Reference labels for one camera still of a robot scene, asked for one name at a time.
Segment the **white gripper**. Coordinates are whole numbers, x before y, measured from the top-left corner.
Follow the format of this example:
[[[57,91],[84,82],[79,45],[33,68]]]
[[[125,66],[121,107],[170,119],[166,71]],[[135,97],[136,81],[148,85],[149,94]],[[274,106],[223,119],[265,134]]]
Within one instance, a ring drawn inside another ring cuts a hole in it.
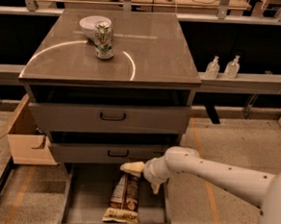
[[[146,162],[145,165],[143,162],[123,163],[120,166],[120,169],[121,171],[138,178],[143,173],[143,177],[151,183],[154,195],[158,194],[161,184],[166,182],[170,175],[170,171],[167,168],[164,158],[152,159]]]

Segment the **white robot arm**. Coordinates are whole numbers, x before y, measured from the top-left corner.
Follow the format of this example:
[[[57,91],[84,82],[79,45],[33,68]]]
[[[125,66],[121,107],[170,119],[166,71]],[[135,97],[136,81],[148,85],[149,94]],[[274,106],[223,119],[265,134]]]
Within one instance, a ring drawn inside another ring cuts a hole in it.
[[[257,224],[281,224],[281,174],[249,170],[221,162],[211,162],[192,148],[174,146],[147,162],[123,163],[125,173],[141,175],[154,193],[177,173],[193,174],[260,209]]]

